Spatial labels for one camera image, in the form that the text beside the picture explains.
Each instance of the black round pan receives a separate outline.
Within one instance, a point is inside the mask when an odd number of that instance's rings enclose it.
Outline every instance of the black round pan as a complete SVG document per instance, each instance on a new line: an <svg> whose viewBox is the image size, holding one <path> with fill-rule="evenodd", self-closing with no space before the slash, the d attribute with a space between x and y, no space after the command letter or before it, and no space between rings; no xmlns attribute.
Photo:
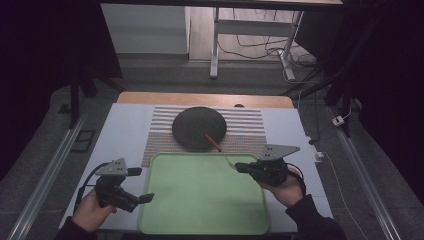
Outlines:
<svg viewBox="0 0 424 240"><path fill-rule="evenodd" d="M207 107L188 108L179 113L172 123L172 133L177 142L192 150L207 150L213 146L205 134L219 143L226 132L224 117Z"/></svg>

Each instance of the wall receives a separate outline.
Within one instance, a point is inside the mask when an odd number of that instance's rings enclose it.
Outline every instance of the wall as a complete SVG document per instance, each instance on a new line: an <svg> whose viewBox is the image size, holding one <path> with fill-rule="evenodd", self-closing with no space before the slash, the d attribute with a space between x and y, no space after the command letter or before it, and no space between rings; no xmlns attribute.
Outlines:
<svg viewBox="0 0 424 240"><path fill-rule="evenodd" d="M189 7L102 4L117 53L187 54Z"/></svg>

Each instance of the metal frame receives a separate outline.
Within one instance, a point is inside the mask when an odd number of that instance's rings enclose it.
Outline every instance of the metal frame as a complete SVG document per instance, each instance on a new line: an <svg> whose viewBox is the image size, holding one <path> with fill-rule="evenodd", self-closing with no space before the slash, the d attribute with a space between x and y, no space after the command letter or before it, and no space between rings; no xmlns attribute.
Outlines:
<svg viewBox="0 0 424 240"><path fill-rule="evenodd" d="M43 176L13 226L13 229L7 238L8 240L26 238L90 110L91 101L88 101L86 106L84 106L81 117L76 122L74 128L67 130L62 142L44 171Z"/></svg>
<svg viewBox="0 0 424 240"><path fill-rule="evenodd" d="M278 50L284 72L289 81L295 80L292 69L290 68L289 53L299 27L302 16L301 11L296 11L292 23L281 22L258 22L242 20L219 20L219 8L214 8L214 29L213 46L211 57L210 78L218 77L218 35L251 35L251 36L275 36L287 37L286 45L283 50Z"/></svg>
<svg viewBox="0 0 424 240"><path fill-rule="evenodd" d="M327 107L327 113L330 119L333 119L336 116L331 110L331 107ZM369 176L364 163L362 162L358 152L356 151L355 145L353 144L352 140L350 138L347 138L344 134L344 131L340 128L337 128L337 135L339 136L340 142L342 143L349 157L353 170L355 171L356 176L358 177L359 182L361 183L362 188L364 189L365 195L367 196L371 207L375 211L376 217L380 222L381 229L386 235L386 238L390 240L402 239L389 211L386 208L386 205L378 194L378 191L374 186L374 183L371 180L371 177Z"/></svg>

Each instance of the desk leg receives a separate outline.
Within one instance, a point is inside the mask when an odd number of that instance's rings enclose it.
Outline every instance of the desk leg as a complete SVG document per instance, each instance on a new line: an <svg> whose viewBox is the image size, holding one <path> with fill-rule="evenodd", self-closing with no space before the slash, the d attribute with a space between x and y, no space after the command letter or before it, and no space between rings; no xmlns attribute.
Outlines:
<svg viewBox="0 0 424 240"><path fill-rule="evenodd" d="M218 28L219 28L219 8L214 8L214 25L213 25L213 46L211 57L211 72L210 78L216 79L218 77Z"/></svg>
<svg viewBox="0 0 424 240"><path fill-rule="evenodd" d="M299 27L300 18L302 16L303 12L297 11L295 12L295 17L293 20L293 26L290 30L290 35L287 38L286 46L284 47L284 51L278 50L278 53L280 54L281 62L283 63L284 72L286 73L287 80L288 81L294 81L295 77L293 74L293 70L289 67L289 53L290 48L293 44L294 37L296 36L297 28Z"/></svg>

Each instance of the green mat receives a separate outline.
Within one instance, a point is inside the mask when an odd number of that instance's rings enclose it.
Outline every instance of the green mat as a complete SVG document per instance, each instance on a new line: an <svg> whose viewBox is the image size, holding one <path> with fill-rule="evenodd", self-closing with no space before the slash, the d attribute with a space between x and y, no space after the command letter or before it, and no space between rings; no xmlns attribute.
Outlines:
<svg viewBox="0 0 424 240"><path fill-rule="evenodd" d="M227 154L253 162L251 154ZM219 153L159 153L152 158L139 227L146 234L259 235L269 228L264 193Z"/></svg>

